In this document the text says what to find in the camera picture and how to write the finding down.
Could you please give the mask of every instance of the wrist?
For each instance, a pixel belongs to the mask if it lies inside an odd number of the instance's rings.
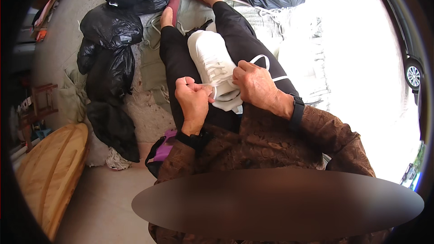
[[[270,110],[274,115],[290,120],[294,113],[294,97],[279,91],[279,94]]]
[[[181,132],[186,135],[199,135],[200,130],[202,129],[203,122],[197,121],[184,121]]]

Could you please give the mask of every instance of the watch strap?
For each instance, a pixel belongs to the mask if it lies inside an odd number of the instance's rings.
[[[196,150],[196,156],[202,152],[205,146],[210,142],[214,136],[211,133],[206,132],[201,129],[199,135],[186,135],[181,131],[176,133],[175,138],[179,140],[181,143],[193,148]]]
[[[295,132],[300,127],[305,105],[301,97],[298,97],[294,94],[290,95],[294,97],[294,112],[292,113],[292,117],[289,122],[289,128],[291,131]]]

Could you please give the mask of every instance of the tire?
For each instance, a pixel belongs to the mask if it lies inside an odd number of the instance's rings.
[[[420,77],[423,75],[421,64],[412,58],[405,61],[404,76],[405,81],[411,89],[419,90]]]

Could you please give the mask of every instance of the person's hand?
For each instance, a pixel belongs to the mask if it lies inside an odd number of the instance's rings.
[[[196,84],[191,77],[178,78],[175,84],[175,97],[184,114],[181,131],[188,136],[198,135],[208,114],[208,102],[214,102],[209,97],[212,87]]]
[[[234,68],[233,83],[240,87],[241,100],[269,110],[277,116],[290,119],[294,98],[279,90],[269,72],[246,61],[239,61]]]

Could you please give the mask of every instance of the purple bag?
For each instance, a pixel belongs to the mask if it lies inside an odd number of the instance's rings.
[[[163,141],[160,147],[158,147],[157,152],[155,153],[154,161],[164,161],[166,159],[173,147],[173,143],[175,142],[176,133],[176,130],[167,130],[166,133],[164,133],[166,139]]]
[[[176,130],[167,130],[165,135],[162,136],[151,148],[148,157],[145,160],[145,165],[155,178],[158,178],[158,171],[163,161],[169,155],[170,150],[175,142]]]

